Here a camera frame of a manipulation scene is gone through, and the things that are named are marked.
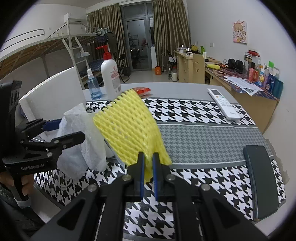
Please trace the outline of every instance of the door frame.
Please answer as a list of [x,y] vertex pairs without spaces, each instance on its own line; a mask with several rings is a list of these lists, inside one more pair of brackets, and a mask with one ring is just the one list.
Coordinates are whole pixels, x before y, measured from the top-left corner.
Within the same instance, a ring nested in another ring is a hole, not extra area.
[[[151,60],[151,34],[150,34],[150,18],[153,18],[153,15],[148,15],[148,9],[147,9],[147,3],[152,3],[152,1],[147,1],[147,2],[137,2],[137,3],[131,3],[131,4],[126,4],[126,5],[121,5],[121,15],[122,15],[122,20],[123,20],[123,31],[124,31],[124,36],[125,36],[125,42],[126,42],[126,50],[127,50],[127,60],[129,63],[129,66],[131,67],[131,71],[142,71],[142,70],[152,70],[152,60]],[[144,4],[145,6],[145,15],[138,16],[138,17],[132,17],[132,18],[124,18],[124,7],[129,6],[129,5],[138,5],[138,4]],[[129,37],[128,37],[128,27],[127,27],[127,22],[133,21],[133,20],[144,20],[144,25],[145,25],[145,34],[146,34],[146,41],[148,43],[147,45],[147,54],[148,54],[148,68],[145,69],[133,69],[133,65],[131,62],[131,51],[130,51],[130,46],[129,46]]]

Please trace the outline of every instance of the metal bolt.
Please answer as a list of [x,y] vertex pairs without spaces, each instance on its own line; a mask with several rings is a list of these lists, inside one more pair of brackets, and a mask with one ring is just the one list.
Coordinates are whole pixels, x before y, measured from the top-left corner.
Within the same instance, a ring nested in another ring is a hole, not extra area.
[[173,175],[173,174],[168,174],[168,175],[167,175],[167,179],[168,179],[169,181],[174,181],[174,180],[176,179],[176,176]]
[[206,183],[202,184],[200,187],[203,191],[209,191],[211,189],[211,186]]
[[96,185],[94,184],[91,184],[87,187],[87,190],[90,191],[90,192],[94,192],[96,190]]
[[129,175],[129,174],[123,175],[123,176],[122,176],[122,179],[123,179],[124,181],[129,181],[129,180],[131,179],[131,175]]

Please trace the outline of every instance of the spray nozzle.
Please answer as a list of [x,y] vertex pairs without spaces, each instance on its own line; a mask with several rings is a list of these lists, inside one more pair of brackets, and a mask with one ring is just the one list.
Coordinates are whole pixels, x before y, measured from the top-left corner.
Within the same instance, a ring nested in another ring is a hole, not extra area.
[[104,60],[107,60],[107,59],[112,59],[112,55],[111,53],[108,51],[108,45],[103,45],[103,46],[100,46],[96,49],[104,49],[104,54],[103,54],[103,59]]

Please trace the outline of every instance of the white air conditioner remote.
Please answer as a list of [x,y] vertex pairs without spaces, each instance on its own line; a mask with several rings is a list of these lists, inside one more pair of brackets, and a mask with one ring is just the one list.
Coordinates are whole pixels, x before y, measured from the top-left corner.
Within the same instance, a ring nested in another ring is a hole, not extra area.
[[229,103],[229,101],[220,93],[219,90],[208,89],[208,91],[211,97],[219,106],[220,110],[222,110],[227,120],[235,121],[240,119],[239,114],[236,112],[233,106]]

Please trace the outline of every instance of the curtain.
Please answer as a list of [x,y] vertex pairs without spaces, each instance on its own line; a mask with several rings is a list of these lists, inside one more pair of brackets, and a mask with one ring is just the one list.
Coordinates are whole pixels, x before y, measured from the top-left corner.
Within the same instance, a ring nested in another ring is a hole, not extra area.
[[[110,5],[87,15],[88,26],[97,28],[107,28],[109,26],[110,31],[114,32],[117,37],[118,42],[118,54],[114,55],[114,59],[117,62],[118,57],[126,53],[125,42],[124,42],[124,32],[123,24],[121,19],[121,11],[119,4]],[[103,50],[96,50],[96,47],[102,46],[102,44],[94,42],[91,44],[93,58],[102,58]]]
[[154,38],[157,64],[162,68],[162,56],[184,44],[190,47],[190,32],[182,0],[153,0]]

